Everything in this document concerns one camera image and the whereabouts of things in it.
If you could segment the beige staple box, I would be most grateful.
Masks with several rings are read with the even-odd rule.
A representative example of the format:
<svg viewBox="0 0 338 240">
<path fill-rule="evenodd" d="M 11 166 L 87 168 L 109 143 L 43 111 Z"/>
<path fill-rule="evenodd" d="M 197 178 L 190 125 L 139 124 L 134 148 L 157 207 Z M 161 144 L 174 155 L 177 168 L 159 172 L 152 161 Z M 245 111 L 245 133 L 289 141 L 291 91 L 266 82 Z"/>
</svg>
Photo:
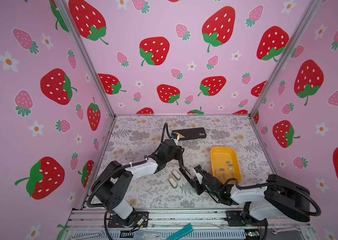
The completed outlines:
<svg viewBox="0 0 338 240">
<path fill-rule="evenodd" d="M 168 178 L 168 182 L 173 189 L 176 189 L 178 187 L 178 184 L 173 177 Z"/>
<path fill-rule="evenodd" d="M 172 170 L 172 177 L 177 181 L 181 180 L 181 175 L 176 170 Z"/>
</svg>

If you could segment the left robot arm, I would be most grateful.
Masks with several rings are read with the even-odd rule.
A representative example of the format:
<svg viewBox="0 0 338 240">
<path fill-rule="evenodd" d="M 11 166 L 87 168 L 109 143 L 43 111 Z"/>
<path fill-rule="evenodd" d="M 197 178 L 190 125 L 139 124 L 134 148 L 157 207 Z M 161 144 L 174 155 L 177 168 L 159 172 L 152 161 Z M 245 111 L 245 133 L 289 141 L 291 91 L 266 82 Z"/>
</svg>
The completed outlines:
<svg viewBox="0 0 338 240">
<path fill-rule="evenodd" d="M 140 162 L 122 165 L 112 161 L 91 187 L 87 200 L 88 208 L 105 208 L 122 220 L 135 217 L 135 209 L 124 199 L 132 181 L 147 175 L 154 175 L 163 170 L 172 160 L 182 166 L 185 149 L 175 140 L 166 139 L 150 155 Z"/>
</svg>

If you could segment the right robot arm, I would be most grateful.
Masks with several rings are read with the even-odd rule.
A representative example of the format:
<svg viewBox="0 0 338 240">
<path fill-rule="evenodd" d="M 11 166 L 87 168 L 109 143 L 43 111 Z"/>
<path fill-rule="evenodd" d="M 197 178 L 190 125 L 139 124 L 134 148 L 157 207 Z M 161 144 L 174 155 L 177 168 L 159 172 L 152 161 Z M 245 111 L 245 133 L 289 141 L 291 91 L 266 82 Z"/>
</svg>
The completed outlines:
<svg viewBox="0 0 338 240">
<path fill-rule="evenodd" d="M 241 186 L 236 178 L 223 184 L 218 178 L 194 167 L 194 178 L 188 182 L 198 195 L 207 193 L 216 203 L 232 206 L 246 204 L 242 218 L 262 221 L 267 218 L 286 216 L 292 220 L 308 223 L 311 216 L 320 216 L 321 209 L 303 186 L 271 174 L 264 183 Z"/>
</svg>

